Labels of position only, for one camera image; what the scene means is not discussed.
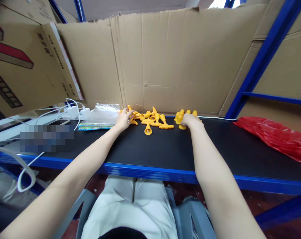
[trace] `red floor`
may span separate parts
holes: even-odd
[[[86,185],[86,188],[98,196],[104,188],[106,178],[107,175],[94,175]],[[177,205],[181,204],[185,197],[192,195],[206,206],[205,198],[199,185],[175,182],[164,183],[165,185],[170,184],[176,190],[175,201]],[[254,216],[293,198],[290,195],[260,193],[249,190],[242,190],[242,194]],[[63,236],[64,239],[75,238],[77,223],[77,221],[72,221]],[[264,233],[268,239],[301,239],[301,219],[279,225]]]

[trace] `person's forearm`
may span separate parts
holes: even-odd
[[[207,196],[229,201],[227,192],[241,192],[224,159],[209,138],[202,123],[190,127],[197,179]]]
[[[120,133],[113,127],[78,155],[0,234],[0,238],[51,238]]]
[[[204,125],[190,126],[195,171],[218,239],[265,238]]]

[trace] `pixelated blur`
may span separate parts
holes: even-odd
[[[71,148],[74,125],[25,125],[20,138],[21,152],[65,152]]]

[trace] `red printed graphic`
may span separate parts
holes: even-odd
[[[3,40],[4,32],[0,27],[0,40]],[[14,47],[0,43],[0,61],[4,61],[10,64],[18,65],[28,69],[32,69],[33,62],[27,57],[27,55]]]

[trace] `gray chair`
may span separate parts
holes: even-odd
[[[169,204],[175,217],[179,239],[216,239],[216,234],[210,222],[209,213],[200,201],[192,197],[187,197],[180,206],[176,206],[172,189],[166,187],[166,191],[169,198]],[[84,224],[88,219],[95,201],[96,196],[87,189],[84,189],[53,238],[62,238],[67,227],[83,203],[76,233],[76,239],[80,239]]]

